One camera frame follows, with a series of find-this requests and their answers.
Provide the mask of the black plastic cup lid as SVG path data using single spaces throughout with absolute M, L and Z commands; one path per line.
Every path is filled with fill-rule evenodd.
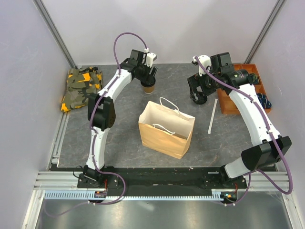
M 152 78 L 152 79 L 150 79 L 149 81 L 141 82 L 141 85 L 142 85 L 143 87 L 152 87 L 152 86 L 155 85 L 155 83 L 156 83 L 156 79 L 155 79 L 155 78 Z

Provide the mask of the brown paper coffee cup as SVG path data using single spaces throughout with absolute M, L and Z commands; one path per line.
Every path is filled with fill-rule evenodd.
M 154 92 L 154 85 L 142 86 L 145 94 L 152 94 Z

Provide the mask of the brown paper takeout bag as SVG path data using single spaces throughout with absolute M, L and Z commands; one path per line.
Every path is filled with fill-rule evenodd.
M 189 149 L 194 123 L 195 117 L 164 97 L 158 104 L 149 101 L 138 121 L 142 145 L 181 159 Z

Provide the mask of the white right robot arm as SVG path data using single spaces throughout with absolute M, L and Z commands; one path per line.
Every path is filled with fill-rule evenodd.
M 228 188 L 236 177 L 283 161 L 292 142 L 268 118 L 256 93 L 255 74 L 236 69 L 228 52 L 212 57 L 194 56 L 192 63 L 199 67 L 199 72 L 187 79 L 190 97 L 203 104 L 217 90 L 225 91 L 239 110 L 252 142 L 252 147 L 242 151 L 238 159 L 224 165 L 219 184 Z

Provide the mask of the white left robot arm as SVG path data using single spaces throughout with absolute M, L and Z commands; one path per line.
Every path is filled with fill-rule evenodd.
M 91 145 L 84 173 L 88 174 L 88 182 L 93 187 L 101 187 L 105 181 L 104 175 L 98 171 L 105 165 L 104 152 L 107 135 L 116 119 L 114 102 L 133 79 L 141 82 L 146 94 L 154 91 L 157 68 L 153 66 L 153 63 L 156 59 L 155 53 L 147 50 L 144 52 L 132 50 L 130 57 L 119 65 L 107 85 L 98 93 L 89 96 L 88 120 L 91 129 Z

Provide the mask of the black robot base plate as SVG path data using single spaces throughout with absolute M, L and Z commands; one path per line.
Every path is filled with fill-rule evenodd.
M 228 178 L 222 167 L 103 167 L 102 173 L 85 166 L 78 188 L 179 186 L 204 189 L 242 189 L 243 176 Z

